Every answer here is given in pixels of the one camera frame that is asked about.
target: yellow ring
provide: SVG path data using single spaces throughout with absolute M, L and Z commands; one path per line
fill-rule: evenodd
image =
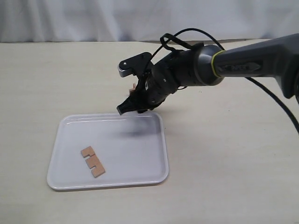
M 215 58 L 217 55 L 219 55 L 221 52 L 223 52 L 223 51 L 224 51 L 224 50 L 221 50 L 221 51 L 217 52 L 216 54 L 214 54 L 214 55 L 212 56 L 212 60 L 211 60 L 212 71 L 213 71 L 214 75 L 215 75 L 216 77 L 218 77 L 218 78 L 221 78 L 221 76 L 217 74 L 216 69 L 215 69 L 215 67 L 214 67 L 214 58 Z

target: white table surface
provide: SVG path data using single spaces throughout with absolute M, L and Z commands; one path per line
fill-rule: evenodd
M 282 109 L 244 78 L 189 87 L 155 110 L 166 128 L 170 164 L 163 184 L 76 192 L 47 185 L 60 120 L 116 112 L 135 81 L 119 76 L 118 62 L 157 47 L 0 44 L 1 224 L 299 222 L 298 134 Z M 259 80 L 299 118 L 294 98 L 284 99 L 274 79 Z

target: white tray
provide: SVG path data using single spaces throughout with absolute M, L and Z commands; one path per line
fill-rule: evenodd
M 106 172 L 94 178 L 81 150 L 91 146 Z M 155 112 L 71 115 L 59 125 L 47 182 L 55 190 L 157 184 L 168 175 L 161 117 Z

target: white backdrop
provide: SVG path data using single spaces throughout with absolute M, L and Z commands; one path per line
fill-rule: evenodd
M 299 0 L 0 0 L 1 42 L 152 41 L 187 27 L 217 39 L 297 33 Z

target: black cable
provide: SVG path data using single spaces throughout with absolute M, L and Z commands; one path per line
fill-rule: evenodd
M 219 48 L 221 48 L 221 50 L 225 50 L 224 47 L 209 33 L 207 33 L 206 31 L 203 31 L 201 29 L 197 29 L 197 28 L 186 28 L 186 29 L 182 29 L 181 31 L 177 32 L 175 35 L 173 36 L 178 36 L 181 33 L 187 32 L 187 31 L 196 31 L 199 33 L 202 33 L 204 35 L 206 35 L 207 37 L 209 37 Z M 167 41 L 164 42 L 164 44 L 167 44 L 170 41 L 170 39 L 168 39 Z M 149 59 L 149 61 L 147 62 L 145 68 L 144 68 L 144 72 L 146 71 L 150 61 L 153 59 L 153 57 L 163 48 L 163 45 L 161 45 L 152 55 L 152 57 Z M 251 81 L 253 84 L 255 84 L 256 86 L 260 87 L 263 91 L 265 91 L 270 97 L 272 97 L 272 99 L 274 99 L 274 101 L 276 103 L 278 103 L 278 105 L 284 110 L 284 112 L 289 116 L 289 118 L 291 119 L 292 123 L 294 124 L 298 134 L 299 134 L 299 123 L 296 119 L 296 117 L 294 116 L 294 114 L 290 111 L 290 109 L 273 93 L 271 92 L 267 87 L 265 87 L 263 84 L 261 84 L 260 82 L 256 81 L 253 78 L 250 77 L 246 77 L 247 80 Z M 187 88 L 187 86 L 184 86 L 183 88 L 179 89 L 179 90 L 183 90 Z

